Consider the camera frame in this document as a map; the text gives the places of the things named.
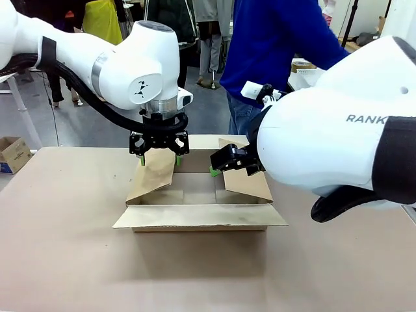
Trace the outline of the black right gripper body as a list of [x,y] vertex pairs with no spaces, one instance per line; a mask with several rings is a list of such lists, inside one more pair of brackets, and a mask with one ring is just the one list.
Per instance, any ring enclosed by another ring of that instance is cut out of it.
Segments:
[[241,148],[242,156],[240,158],[240,165],[246,169],[248,176],[254,176],[256,173],[264,172],[265,167],[259,158],[256,143],[250,143]]

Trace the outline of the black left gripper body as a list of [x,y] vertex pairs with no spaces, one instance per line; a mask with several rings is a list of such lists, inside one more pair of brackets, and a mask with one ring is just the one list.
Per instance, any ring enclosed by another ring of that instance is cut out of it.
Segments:
[[176,143],[177,131],[144,131],[143,135],[143,151],[150,149],[169,149],[172,152],[178,151]]

